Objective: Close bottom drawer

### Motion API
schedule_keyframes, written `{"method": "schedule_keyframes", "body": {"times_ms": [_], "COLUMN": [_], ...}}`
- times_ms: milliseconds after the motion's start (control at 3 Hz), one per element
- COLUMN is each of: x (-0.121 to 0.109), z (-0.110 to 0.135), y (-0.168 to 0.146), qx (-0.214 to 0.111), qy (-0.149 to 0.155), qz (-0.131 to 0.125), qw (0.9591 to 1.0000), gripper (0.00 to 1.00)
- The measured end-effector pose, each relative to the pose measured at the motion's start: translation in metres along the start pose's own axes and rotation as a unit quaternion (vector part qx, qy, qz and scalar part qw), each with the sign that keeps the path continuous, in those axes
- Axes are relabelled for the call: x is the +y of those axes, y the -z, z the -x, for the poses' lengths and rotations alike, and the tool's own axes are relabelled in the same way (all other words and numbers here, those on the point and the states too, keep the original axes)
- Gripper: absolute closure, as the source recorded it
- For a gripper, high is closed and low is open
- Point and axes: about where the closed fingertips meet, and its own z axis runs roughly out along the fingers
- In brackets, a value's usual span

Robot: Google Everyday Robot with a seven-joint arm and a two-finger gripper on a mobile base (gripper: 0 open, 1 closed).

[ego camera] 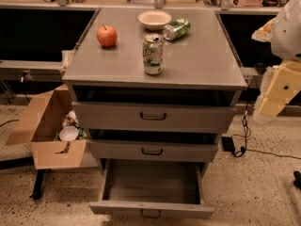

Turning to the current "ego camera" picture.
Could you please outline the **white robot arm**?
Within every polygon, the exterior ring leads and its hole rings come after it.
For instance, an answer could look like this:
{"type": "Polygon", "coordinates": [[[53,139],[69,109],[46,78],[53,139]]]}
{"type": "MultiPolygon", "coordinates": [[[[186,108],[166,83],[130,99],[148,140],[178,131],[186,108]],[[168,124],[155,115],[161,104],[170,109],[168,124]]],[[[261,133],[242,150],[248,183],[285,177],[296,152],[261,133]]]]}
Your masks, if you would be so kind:
{"type": "Polygon", "coordinates": [[[301,91],[301,0],[290,0],[252,39],[269,41],[272,54],[282,59],[266,69],[254,105],[253,120],[268,122],[301,91]]]}

